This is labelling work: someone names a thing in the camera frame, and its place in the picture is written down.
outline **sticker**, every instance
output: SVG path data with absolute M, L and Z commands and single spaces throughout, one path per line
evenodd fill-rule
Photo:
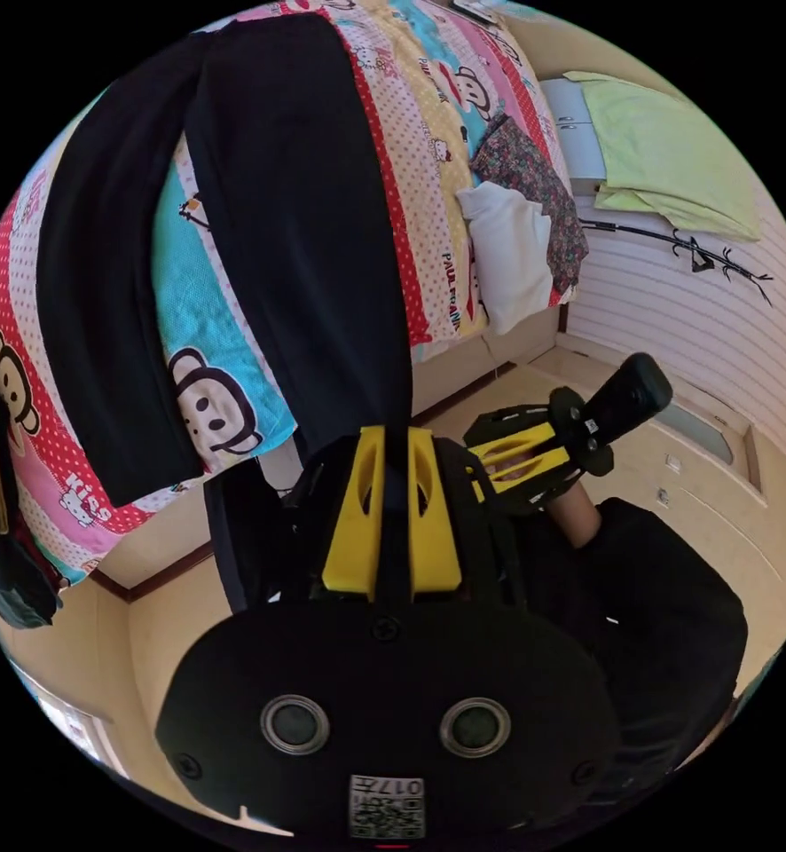
M 422 778 L 353 775 L 349 791 L 351 836 L 366 840 L 417 840 L 426 836 Z

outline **white cabinet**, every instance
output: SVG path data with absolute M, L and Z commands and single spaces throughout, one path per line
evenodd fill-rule
M 544 80 L 541 89 L 558 128 L 574 195 L 596 195 L 606 179 L 606 163 L 594 132 L 582 86 L 560 78 Z

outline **bedsheet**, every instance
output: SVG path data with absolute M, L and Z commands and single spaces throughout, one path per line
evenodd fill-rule
M 511 114 L 570 185 L 553 119 L 507 31 L 422 0 L 286 0 L 235 17 L 306 13 L 326 16 L 352 59 L 388 193 L 408 335 L 419 362 L 487 327 L 455 197 L 474 185 L 468 164 L 486 123 L 498 111 Z M 165 366 L 207 472 L 128 506 L 109 503 L 67 420 L 35 304 L 43 211 L 80 118 L 30 171 L 0 221 L 0 392 L 10 408 L 8 451 L 20 512 L 39 550 L 72 585 L 180 493 L 280 446 L 295 430 L 233 295 L 180 138 L 153 224 L 153 292 Z M 342 233 L 348 239 L 348 221 Z M 551 304 L 560 300 L 555 294 Z M 220 413 L 219 436 L 211 434 L 202 399 Z

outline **monkey face print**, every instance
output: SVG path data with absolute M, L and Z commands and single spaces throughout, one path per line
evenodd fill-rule
M 20 355 L 5 341 L 0 331 L 0 396 L 5 400 L 11 417 L 9 435 L 14 449 L 23 455 L 23 435 L 36 435 L 41 426 L 32 401 L 27 371 Z
M 261 443 L 254 408 L 233 376 L 192 347 L 176 352 L 169 370 L 186 428 L 211 471 L 221 467 L 220 453 L 246 455 Z

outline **folded green towel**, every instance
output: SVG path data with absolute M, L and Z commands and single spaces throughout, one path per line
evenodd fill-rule
M 751 167 L 700 109 L 604 74 L 565 76 L 582 85 L 606 164 L 595 207 L 654 212 L 686 231 L 760 239 Z

